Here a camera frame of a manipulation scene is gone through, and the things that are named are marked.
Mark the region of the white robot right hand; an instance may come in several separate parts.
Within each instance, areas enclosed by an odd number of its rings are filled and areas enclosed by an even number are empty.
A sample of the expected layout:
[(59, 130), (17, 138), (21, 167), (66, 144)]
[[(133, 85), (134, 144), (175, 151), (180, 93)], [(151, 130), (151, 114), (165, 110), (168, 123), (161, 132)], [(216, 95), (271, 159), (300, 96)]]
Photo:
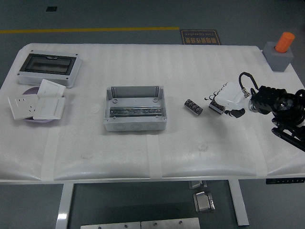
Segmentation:
[(208, 107), (217, 114), (240, 118), (250, 110), (250, 98), (250, 95), (245, 97), (240, 85), (229, 82), (205, 100), (210, 102)]

